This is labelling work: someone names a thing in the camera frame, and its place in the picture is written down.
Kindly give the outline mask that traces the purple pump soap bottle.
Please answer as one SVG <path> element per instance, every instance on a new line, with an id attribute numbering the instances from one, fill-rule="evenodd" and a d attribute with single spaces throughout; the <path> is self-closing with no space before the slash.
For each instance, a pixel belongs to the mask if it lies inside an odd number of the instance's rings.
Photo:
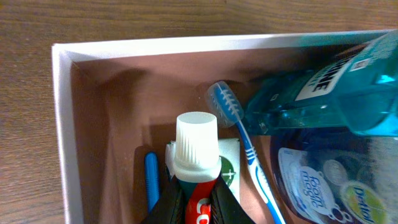
<path id="1" fill-rule="evenodd" d="M 286 206 L 312 223 L 397 223 L 397 138 L 345 128 L 271 137 L 272 170 Z"/>

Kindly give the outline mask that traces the blue white toothbrush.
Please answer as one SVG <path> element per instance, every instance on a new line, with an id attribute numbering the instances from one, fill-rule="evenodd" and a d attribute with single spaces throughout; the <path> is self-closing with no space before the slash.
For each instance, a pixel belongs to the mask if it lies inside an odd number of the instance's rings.
<path id="1" fill-rule="evenodd" d="M 219 126 L 223 128 L 236 126 L 239 130 L 240 137 L 243 140 L 244 153 L 251 180 L 262 201 L 267 205 L 274 222 L 277 224 L 286 224 L 259 161 L 256 148 L 244 127 L 244 110 L 236 95 L 226 82 L 218 81 L 208 88 L 206 103 L 211 113 L 217 117 Z"/>

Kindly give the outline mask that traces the teal mouthwash bottle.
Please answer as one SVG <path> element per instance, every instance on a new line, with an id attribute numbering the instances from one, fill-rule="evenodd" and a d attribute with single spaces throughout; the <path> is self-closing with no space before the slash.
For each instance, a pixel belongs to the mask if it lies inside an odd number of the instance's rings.
<path id="1" fill-rule="evenodd" d="M 316 70 L 264 80 L 244 124 L 253 135 L 346 127 L 360 136 L 397 136 L 397 31 L 350 48 Z"/>

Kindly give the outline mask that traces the toothpaste tube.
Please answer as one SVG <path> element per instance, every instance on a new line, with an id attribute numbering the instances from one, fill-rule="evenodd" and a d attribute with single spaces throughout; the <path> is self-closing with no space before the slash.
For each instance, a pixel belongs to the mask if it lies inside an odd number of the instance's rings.
<path id="1" fill-rule="evenodd" d="M 177 116 L 172 164 L 184 194 L 185 223 L 210 223 L 210 195 L 221 172 L 215 115 L 194 111 Z"/>

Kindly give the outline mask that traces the green Dettol soap box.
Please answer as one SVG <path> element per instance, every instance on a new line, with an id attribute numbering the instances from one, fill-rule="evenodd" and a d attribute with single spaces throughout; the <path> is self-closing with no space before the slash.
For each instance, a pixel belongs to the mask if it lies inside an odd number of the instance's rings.
<path id="1" fill-rule="evenodd" d="M 240 202 L 240 141 L 238 138 L 219 139 L 218 145 L 221 159 L 221 176 L 235 199 Z M 170 141 L 166 144 L 165 173 L 169 181 L 175 175 L 172 167 L 175 150 L 175 141 Z"/>

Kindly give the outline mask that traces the blue disposable razor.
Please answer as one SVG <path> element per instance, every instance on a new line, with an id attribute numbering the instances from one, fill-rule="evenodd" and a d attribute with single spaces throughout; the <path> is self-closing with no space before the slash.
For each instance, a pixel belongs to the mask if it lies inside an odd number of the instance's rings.
<path id="1" fill-rule="evenodd" d="M 147 211 L 150 213 L 160 199 L 159 166 L 155 152 L 148 152 L 144 157 Z"/>

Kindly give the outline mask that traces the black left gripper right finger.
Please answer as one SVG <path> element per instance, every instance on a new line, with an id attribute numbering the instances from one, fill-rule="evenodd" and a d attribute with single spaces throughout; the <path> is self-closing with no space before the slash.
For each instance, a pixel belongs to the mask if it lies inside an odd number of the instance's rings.
<path id="1" fill-rule="evenodd" d="M 219 176 L 210 194 L 211 224 L 254 224 L 243 210 L 222 176 Z"/>

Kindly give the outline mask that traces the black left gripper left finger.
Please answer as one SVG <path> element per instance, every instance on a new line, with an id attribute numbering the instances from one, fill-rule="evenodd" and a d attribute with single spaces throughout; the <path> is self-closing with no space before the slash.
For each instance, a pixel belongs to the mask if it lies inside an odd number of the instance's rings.
<path id="1" fill-rule="evenodd" d="M 185 197 L 177 179 L 172 179 L 152 211 L 141 224 L 184 224 Z"/>

